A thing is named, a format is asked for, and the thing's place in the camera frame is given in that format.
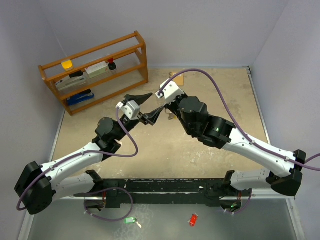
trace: red object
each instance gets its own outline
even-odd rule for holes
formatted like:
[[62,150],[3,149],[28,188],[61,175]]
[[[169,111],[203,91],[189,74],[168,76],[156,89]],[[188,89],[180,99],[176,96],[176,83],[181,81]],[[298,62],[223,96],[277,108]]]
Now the red object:
[[196,221],[198,219],[198,215],[196,213],[192,214],[192,217],[190,219],[190,227],[194,227],[196,225]]

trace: wooden shelving unit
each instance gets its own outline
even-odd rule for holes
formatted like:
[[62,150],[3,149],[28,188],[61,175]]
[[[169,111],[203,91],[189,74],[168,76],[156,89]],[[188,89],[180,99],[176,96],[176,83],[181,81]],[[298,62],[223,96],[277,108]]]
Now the wooden shelving unit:
[[[91,62],[86,63],[84,65],[74,67],[72,70],[64,71],[64,72],[58,73],[58,74],[56,74],[54,76],[47,77],[46,70],[48,70],[50,68],[53,68],[53,67],[55,67],[57,65],[60,65],[61,62],[65,61],[65,60],[77,59],[77,58],[83,57],[85,55],[91,54],[93,52],[99,51],[101,49],[107,48],[109,46],[118,44],[120,42],[123,42],[123,41],[128,40],[128,39],[132,39],[132,38],[136,38],[136,40],[138,42],[137,45],[128,47],[126,49],[123,49],[123,50],[118,51],[116,53],[110,54],[108,56],[101,57],[101,58],[99,58],[97,60],[91,61]],[[130,67],[130,68],[127,68],[127,69],[121,69],[121,70],[116,69],[116,70],[113,70],[113,71],[110,72],[110,74],[106,74],[106,75],[104,74],[105,77],[97,76],[97,77],[91,78],[85,84],[80,85],[78,87],[74,87],[69,91],[68,90],[58,91],[58,89],[56,88],[55,83],[60,81],[62,78],[68,76],[69,74],[72,74],[72,73],[75,73],[75,72],[78,72],[78,71],[85,72],[85,68],[88,68],[88,67],[90,67],[92,65],[95,65],[95,64],[98,64],[98,63],[101,63],[101,62],[107,62],[109,59],[112,59],[112,58],[116,61],[117,59],[123,58],[125,56],[130,55],[130,54],[135,54],[137,56],[137,58],[139,59],[139,64],[138,65]],[[78,113],[78,112],[80,112],[82,110],[85,110],[87,108],[90,108],[90,107],[92,107],[92,106],[94,106],[96,104],[102,103],[103,101],[108,100],[110,98],[113,98],[114,96],[123,94],[124,92],[126,92],[126,91],[128,91],[130,89],[136,88],[136,87],[138,87],[138,86],[140,86],[142,84],[145,84],[145,83],[147,83],[149,81],[146,43],[145,43],[145,40],[142,38],[142,36],[139,34],[138,31],[135,31],[132,34],[120,37],[120,38],[115,39],[113,41],[106,42],[106,43],[101,44],[99,46],[90,48],[88,50],[76,53],[74,55],[65,57],[63,59],[51,62],[49,64],[39,65],[38,67],[39,67],[39,71],[40,71],[42,80],[48,86],[48,88],[52,91],[52,93],[56,96],[56,98],[60,101],[60,103],[65,108],[65,110],[70,115],[76,114],[76,113]],[[104,97],[102,97],[102,98],[100,98],[98,100],[95,100],[95,101],[93,101],[93,102],[91,102],[91,103],[89,103],[87,105],[81,106],[81,107],[76,108],[74,110],[71,110],[70,107],[68,106],[67,98],[69,98],[69,97],[71,97],[73,95],[76,95],[78,93],[81,93],[81,92],[83,92],[85,90],[88,90],[90,88],[96,87],[96,86],[98,86],[100,84],[103,84],[103,83],[106,83],[108,81],[111,81],[111,80],[113,80],[115,78],[118,78],[120,76],[123,76],[125,74],[131,73],[131,72],[133,72],[135,70],[138,70],[139,73],[141,74],[141,76],[143,78],[142,81],[137,82],[137,83],[135,83],[135,84],[133,84],[133,85],[131,85],[129,87],[126,87],[124,89],[121,89],[121,90],[119,90],[117,92],[114,92],[114,93],[112,93],[110,95],[104,96]]]

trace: gray wall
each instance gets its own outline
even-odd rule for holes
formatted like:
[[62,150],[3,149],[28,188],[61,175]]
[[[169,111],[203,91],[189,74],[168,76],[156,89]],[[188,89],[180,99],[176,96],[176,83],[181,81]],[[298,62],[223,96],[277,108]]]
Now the gray wall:
[[67,55],[138,30],[149,66],[248,66],[288,0],[39,2]]
[[62,107],[38,65],[64,55],[35,0],[5,0],[0,7],[0,238],[18,237],[15,184],[26,164],[48,160]]
[[[320,152],[320,1],[290,0],[252,67],[271,143]],[[320,159],[311,166],[320,167]],[[318,240],[319,172],[303,170],[296,196],[310,240]]]

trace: wooden shelf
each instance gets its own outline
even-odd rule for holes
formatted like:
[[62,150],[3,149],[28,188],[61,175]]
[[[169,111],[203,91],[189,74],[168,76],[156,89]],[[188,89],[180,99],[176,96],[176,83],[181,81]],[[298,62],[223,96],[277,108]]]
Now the wooden shelf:
[[[128,39],[132,39],[132,38],[136,38],[138,44],[131,46],[131,47],[128,47],[126,49],[123,49],[121,51],[115,52],[113,54],[101,57],[97,60],[88,62],[88,63],[83,64],[81,66],[74,67],[72,70],[64,71],[64,72],[58,73],[58,74],[51,76],[51,77],[47,77],[47,75],[46,75],[46,70],[60,65],[61,62],[65,61],[65,60],[77,59],[77,58],[83,57],[85,55],[89,55],[93,52],[99,51],[101,49],[107,48],[109,46],[118,44],[120,42],[123,42]],[[61,91],[59,91],[56,88],[55,83],[57,83],[62,78],[66,77],[72,73],[75,73],[78,71],[85,72],[85,69],[92,66],[92,65],[95,65],[95,64],[98,64],[101,62],[107,62],[109,59],[112,59],[112,58],[114,59],[114,61],[116,61],[117,59],[126,57],[130,54],[135,54],[137,56],[138,61],[139,61],[138,65],[135,65],[135,66],[132,66],[132,67],[129,67],[126,69],[125,68],[122,69],[121,67],[117,66],[117,68],[115,70],[109,70],[104,74],[90,78],[81,85],[73,86],[73,87],[70,87],[70,88],[67,88],[67,89],[64,89]],[[48,63],[46,65],[40,65],[40,66],[38,66],[38,68],[39,68],[39,71],[40,71],[40,74],[41,74],[41,77],[42,77],[42,80],[44,81],[44,83],[48,86],[48,88],[52,91],[52,93],[56,96],[56,98],[60,101],[60,103],[64,106],[64,108],[66,109],[66,111],[70,115],[78,113],[84,109],[90,108],[96,104],[102,103],[103,101],[108,100],[110,98],[113,98],[119,94],[123,94],[124,92],[129,91],[130,89],[136,88],[136,87],[138,87],[142,84],[145,84],[149,81],[146,43],[145,43],[144,39],[142,38],[142,36],[137,31],[135,31],[134,33],[131,33],[129,35],[120,37],[118,39],[115,39],[113,41],[106,42],[106,43],[101,44],[99,46],[96,46],[96,47],[90,48],[88,50],[76,53],[74,55],[65,57],[63,59]],[[77,109],[71,110],[70,107],[68,106],[67,98],[70,98],[70,97],[72,97],[78,93],[81,93],[85,90],[88,90],[90,88],[96,87],[100,84],[111,81],[115,78],[121,77],[121,76],[126,75],[128,73],[131,73],[135,70],[138,70],[139,73],[141,74],[141,76],[143,77],[142,81],[135,83],[135,84],[133,84],[129,87],[126,87],[124,89],[121,89],[115,93],[112,93],[110,95],[102,97],[96,101],[90,102],[89,104],[81,106]]]

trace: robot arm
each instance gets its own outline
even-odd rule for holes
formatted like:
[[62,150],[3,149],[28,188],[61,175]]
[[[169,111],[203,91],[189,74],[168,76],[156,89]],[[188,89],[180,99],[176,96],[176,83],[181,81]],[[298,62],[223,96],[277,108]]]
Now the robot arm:
[[[151,95],[152,93],[141,96],[126,95],[124,100],[117,105],[117,108],[124,112],[119,122],[128,132],[138,123],[154,125],[161,111],[164,108],[169,109],[177,116],[186,133],[197,138],[199,142],[212,148],[240,154],[265,167],[249,172],[228,171],[222,184],[226,192],[237,193],[251,188],[272,188],[277,193],[286,196],[296,195],[302,181],[302,167],[289,162],[288,159],[304,164],[305,152],[301,150],[285,151],[250,136],[260,146],[273,152],[279,152],[286,159],[257,148],[246,140],[232,122],[210,115],[205,103],[200,102],[195,96],[187,96],[174,82],[168,84],[160,96],[156,94],[160,98],[164,97],[165,106],[151,113],[142,114],[140,105]],[[119,122],[109,117],[102,118],[95,130],[97,136],[82,149],[54,162],[40,166],[32,162],[25,167],[15,186],[15,191],[19,197],[25,195],[22,197],[22,202],[30,214],[43,211],[52,201],[62,197],[92,192],[96,188],[105,188],[101,187],[103,180],[95,171],[87,171],[75,177],[69,176],[111,156],[119,157],[115,154],[121,147],[117,141],[126,135]]]
[[[163,107],[146,114],[140,112],[140,105],[152,95],[126,95],[123,101],[119,102],[117,108],[124,112],[119,121],[126,131],[131,131],[138,123],[152,126],[156,123]],[[92,142],[65,157],[42,165],[34,161],[24,168],[14,190],[19,197],[24,195],[22,202],[30,214],[43,211],[54,200],[90,192],[102,181],[95,171],[87,171],[75,177],[69,176],[111,156],[133,157],[138,153],[136,149],[136,153],[129,156],[115,154],[121,147],[117,141],[126,136],[118,121],[109,117],[102,118],[95,133],[97,136]]]
[[296,195],[302,181],[302,168],[288,160],[304,164],[305,152],[279,149],[247,134],[253,143],[280,153],[286,159],[257,148],[232,122],[210,115],[205,103],[200,102],[195,96],[185,94],[173,81],[166,85],[163,93],[159,95],[157,92],[156,96],[165,99],[164,107],[177,116],[188,135],[197,138],[206,146],[237,153],[265,167],[249,172],[228,171],[225,183],[239,191],[250,188],[272,188],[286,196]]

